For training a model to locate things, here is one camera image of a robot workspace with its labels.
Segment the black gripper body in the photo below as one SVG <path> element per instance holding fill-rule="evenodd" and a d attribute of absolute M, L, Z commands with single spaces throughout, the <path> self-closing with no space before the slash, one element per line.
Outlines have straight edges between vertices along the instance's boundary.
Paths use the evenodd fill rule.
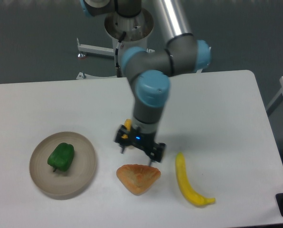
<path fill-rule="evenodd" d="M 157 124 L 135 124 L 130 127 L 128 134 L 128 146 L 144 151 L 146 154 L 156 153 L 155 135 Z"/>

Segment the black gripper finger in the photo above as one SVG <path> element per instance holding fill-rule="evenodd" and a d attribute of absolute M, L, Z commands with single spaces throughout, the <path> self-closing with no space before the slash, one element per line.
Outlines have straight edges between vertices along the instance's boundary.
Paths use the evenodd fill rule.
<path fill-rule="evenodd" d="M 132 142 L 129 138 L 130 131 L 124 126 L 121 125 L 118 129 L 114 142 L 119 144 L 121 148 L 121 154 L 124 153 L 125 149 L 132 145 Z"/>
<path fill-rule="evenodd" d="M 166 149 L 165 143 L 154 143 L 153 146 L 146 150 L 147 156 L 150 158 L 148 166 L 151 166 L 153 162 L 160 163 Z"/>

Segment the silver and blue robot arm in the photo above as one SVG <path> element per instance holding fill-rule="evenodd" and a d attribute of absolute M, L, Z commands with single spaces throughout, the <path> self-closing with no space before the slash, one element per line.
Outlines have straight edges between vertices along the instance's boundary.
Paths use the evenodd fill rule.
<path fill-rule="evenodd" d="M 121 126 L 115 142 L 122 149 L 133 146 L 145 152 L 151 162 L 160 162 L 166 145 L 155 135 L 169 96 L 170 78 L 195 73 L 211 61 L 209 45 L 194 38 L 179 0 L 153 2 L 166 47 L 148 52 L 140 45 L 153 30 L 151 14 L 139 0 L 83 0 L 89 16 L 106 15 L 105 29 L 116 39 L 114 62 L 118 77 L 127 78 L 134 95 L 132 125 Z"/>

